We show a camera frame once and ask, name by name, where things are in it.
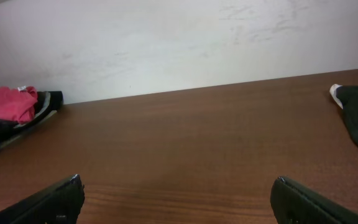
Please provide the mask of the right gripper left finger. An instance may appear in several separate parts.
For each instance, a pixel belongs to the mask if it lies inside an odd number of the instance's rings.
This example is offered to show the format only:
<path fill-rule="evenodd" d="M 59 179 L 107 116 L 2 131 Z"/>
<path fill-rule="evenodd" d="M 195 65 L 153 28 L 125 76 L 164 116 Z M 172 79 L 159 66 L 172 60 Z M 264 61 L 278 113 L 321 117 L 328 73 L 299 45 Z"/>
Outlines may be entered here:
<path fill-rule="evenodd" d="M 85 202 L 84 185 L 75 174 L 0 211 L 0 223 L 76 224 Z"/>

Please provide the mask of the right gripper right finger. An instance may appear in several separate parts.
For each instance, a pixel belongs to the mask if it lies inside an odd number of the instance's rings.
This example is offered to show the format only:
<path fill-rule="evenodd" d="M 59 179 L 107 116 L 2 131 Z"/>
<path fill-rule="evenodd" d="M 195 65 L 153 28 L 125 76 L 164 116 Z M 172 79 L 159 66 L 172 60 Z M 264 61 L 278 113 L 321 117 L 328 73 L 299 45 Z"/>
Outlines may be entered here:
<path fill-rule="evenodd" d="M 270 204 L 278 224 L 358 224 L 358 214 L 288 177 L 275 180 Z"/>

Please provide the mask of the red orange t-shirt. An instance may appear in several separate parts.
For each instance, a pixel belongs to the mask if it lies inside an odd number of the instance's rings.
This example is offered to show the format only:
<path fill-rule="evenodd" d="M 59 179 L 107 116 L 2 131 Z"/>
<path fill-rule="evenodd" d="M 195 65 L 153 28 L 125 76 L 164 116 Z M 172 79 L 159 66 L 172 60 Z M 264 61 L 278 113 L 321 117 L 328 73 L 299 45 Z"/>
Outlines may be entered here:
<path fill-rule="evenodd" d="M 19 124 L 32 121 L 38 93 L 33 86 L 19 88 L 0 87 L 0 119 Z"/>

